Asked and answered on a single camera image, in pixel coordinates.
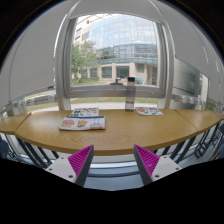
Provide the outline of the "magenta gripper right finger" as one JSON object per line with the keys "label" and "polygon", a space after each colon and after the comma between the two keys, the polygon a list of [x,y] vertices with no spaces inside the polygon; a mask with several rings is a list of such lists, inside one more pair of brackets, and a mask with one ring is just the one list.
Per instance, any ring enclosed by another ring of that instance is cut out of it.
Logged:
{"label": "magenta gripper right finger", "polygon": [[181,170],[168,156],[158,156],[141,146],[134,145],[133,154],[144,185]]}

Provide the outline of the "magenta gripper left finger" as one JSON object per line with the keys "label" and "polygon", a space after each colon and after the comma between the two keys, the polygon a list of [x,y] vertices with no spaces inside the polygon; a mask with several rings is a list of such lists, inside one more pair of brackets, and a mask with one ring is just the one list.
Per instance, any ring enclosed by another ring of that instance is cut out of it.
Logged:
{"label": "magenta gripper left finger", "polygon": [[47,168],[47,171],[83,187],[93,157],[94,146],[90,145],[69,157],[59,157]]}

